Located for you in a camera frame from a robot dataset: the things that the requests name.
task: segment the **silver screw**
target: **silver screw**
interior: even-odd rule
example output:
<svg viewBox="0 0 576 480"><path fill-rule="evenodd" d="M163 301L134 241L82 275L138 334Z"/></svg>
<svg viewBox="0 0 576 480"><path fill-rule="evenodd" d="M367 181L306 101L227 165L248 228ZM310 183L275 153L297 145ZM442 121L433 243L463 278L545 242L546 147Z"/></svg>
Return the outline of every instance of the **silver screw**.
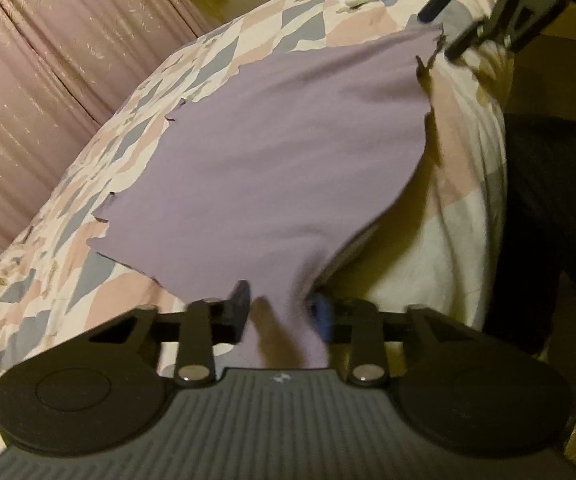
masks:
<svg viewBox="0 0 576 480"><path fill-rule="evenodd" d="M290 381L292 379L292 377L290 377L288 374L286 373L280 373L280 374L276 374L273 377L273 381L275 383L279 383L279 384L283 384L283 383L287 383L288 381Z"/></svg>
<svg viewBox="0 0 576 480"><path fill-rule="evenodd" d="M202 381L210 375L210 370L203 365L186 365L179 368L179 377L184 381Z"/></svg>
<svg viewBox="0 0 576 480"><path fill-rule="evenodd" d="M386 374L378 365L359 365L353 370L353 375L359 381L376 381Z"/></svg>

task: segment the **bed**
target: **bed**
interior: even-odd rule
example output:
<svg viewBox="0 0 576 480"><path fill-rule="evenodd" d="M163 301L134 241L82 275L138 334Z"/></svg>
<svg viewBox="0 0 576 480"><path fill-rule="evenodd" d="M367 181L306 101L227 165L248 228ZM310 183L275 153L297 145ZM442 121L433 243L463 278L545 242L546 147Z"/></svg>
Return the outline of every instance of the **bed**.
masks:
<svg viewBox="0 0 576 480"><path fill-rule="evenodd" d="M140 176L181 98L199 100L271 52L357 44L418 27L427 0L272 0L172 54L68 168L27 229L0 254L0 375L12 365L143 304L183 309L142 274L91 251L106 225L91 212ZM495 0L454 0L448 37ZM438 56L421 84L433 113L421 164L360 254L330 278L341 295L401 311L424 303L480 328L498 254L505 190L502 105L512 63L484 44L458 64ZM167 373L174 348L159 365ZM0 437L0 451L4 443Z"/></svg>

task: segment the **curtain fold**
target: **curtain fold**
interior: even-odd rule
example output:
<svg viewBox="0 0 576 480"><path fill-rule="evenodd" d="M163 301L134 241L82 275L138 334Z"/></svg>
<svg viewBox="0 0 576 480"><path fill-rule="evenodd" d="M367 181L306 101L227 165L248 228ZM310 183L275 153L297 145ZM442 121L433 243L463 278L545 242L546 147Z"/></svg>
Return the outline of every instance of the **curtain fold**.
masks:
<svg viewBox="0 0 576 480"><path fill-rule="evenodd" d="M188 0L0 0L0 251L132 90L211 28Z"/></svg>

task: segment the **purple cloth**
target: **purple cloth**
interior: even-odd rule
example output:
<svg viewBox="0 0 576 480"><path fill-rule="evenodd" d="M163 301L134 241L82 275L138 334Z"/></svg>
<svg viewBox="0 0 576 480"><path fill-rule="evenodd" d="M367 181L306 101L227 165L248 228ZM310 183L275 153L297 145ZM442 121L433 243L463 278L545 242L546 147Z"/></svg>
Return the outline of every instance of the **purple cloth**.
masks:
<svg viewBox="0 0 576 480"><path fill-rule="evenodd" d="M255 302L242 367L325 367L306 315L315 279L398 198L425 146L429 100L417 80L440 29L273 54L186 103L142 176L96 212L88 241L181 300Z"/></svg>

